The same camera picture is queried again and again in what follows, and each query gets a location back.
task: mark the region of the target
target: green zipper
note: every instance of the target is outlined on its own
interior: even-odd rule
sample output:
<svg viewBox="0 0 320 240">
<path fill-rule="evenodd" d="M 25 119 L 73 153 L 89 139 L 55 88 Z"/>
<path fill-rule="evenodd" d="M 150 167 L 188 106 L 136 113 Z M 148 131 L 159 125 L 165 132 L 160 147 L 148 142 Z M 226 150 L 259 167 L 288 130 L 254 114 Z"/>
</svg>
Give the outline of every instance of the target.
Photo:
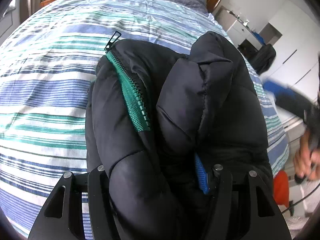
<svg viewBox="0 0 320 240">
<path fill-rule="evenodd" d="M 119 76 L 124 101 L 134 128 L 138 132 L 150 131 L 150 120 L 137 83 L 129 76 L 127 70 L 111 50 L 106 51 L 106 57 L 113 64 Z"/>
</svg>

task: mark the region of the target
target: zipper pull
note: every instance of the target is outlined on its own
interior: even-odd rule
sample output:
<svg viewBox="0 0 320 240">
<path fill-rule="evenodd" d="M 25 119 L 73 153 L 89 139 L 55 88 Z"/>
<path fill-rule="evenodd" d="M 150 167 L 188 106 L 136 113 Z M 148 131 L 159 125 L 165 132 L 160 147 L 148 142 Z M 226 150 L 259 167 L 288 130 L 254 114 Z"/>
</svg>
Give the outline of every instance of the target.
<svg viewBox="0 0 320 240">
<path fill-rule="evenodd" d="M 112 37 L 111 37 L 110 40 L 108 41 L 108 43 L 107 43 L 106 47 L 104 48 L 104 50 L 105 50 L 106 52 L 108 52 L 109 50 L 111 50 L 113 44 L 120 38 L 120 36 L 121 36 L 121 33 L 118 32 L 118 31 L 115 31 L 115 33 L 113 33 Z"/>
</svg>

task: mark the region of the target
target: red cloth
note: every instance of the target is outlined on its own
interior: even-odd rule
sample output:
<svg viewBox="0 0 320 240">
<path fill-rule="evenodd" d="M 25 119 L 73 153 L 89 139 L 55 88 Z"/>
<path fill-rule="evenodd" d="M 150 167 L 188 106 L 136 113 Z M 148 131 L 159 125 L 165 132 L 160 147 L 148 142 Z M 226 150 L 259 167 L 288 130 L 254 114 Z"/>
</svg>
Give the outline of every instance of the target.
<svg viewBox="0 0 320 240">
<path fill-rule="evenodd" d="M 279 171 L 273 179 L 273 197 L 278 205 L 289 207 L 289 181 L 285 171 Z"/>
</svg>

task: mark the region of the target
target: black cable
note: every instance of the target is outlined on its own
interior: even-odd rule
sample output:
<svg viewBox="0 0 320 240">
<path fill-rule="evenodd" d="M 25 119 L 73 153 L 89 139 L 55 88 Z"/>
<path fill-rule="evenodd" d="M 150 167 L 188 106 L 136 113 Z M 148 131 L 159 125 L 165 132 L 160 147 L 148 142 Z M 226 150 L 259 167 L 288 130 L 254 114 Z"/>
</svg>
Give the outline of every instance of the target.
<svg viewBox="0 0 320 240">
<path fill-rule="evenodd" d="M 288 207 L 286 210 L 282 211 L 281 214 L 287 212 L 288 210 L 290 210 L 290 208 L 298 205 L 299 203 L 301 203 L 302 201 L 304 201 L 307 197 L 310 197 L 310 195 L 311 195 L 312 193 L 314 193 L 314 192 L 319 188 L 319 186 L 320 186 L 320 183 L 319 183 L 318 186 L 316 186 L 316 188 L 315 188 L 313 191 L 311 191 L 308 195 L 306 195 L 304 198 L 300 199 L 299 201 L 297 201 L 296 203 L 294 203 L 293 205 L 291 205 L 290 207 Z"/>
</svg>

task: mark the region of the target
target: striped bedsheet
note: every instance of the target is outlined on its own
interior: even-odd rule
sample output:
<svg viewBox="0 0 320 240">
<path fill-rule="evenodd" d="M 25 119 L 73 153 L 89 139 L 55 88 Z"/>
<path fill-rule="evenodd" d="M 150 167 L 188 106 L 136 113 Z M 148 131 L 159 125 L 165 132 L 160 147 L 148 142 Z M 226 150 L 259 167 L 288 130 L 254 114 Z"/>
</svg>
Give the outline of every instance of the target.
<svg viewBox="0 0 320 240">
<path fill-rule="evenodd" d="M 115 30 L 123 39 L 186 54 L 207 31 L 228 38 L 211 14 L 167 0 L 57 0 L 19 26 L 0 47 L 0 206 L 25 236 L 63 173 L 86 172 L 87 90 Z M 287 139 L 246 63 L 265 116 L 275 175 L 287 160 Z M 85 235 L 92 239 L 86 194 L 83 212 Z"/>
</svg>

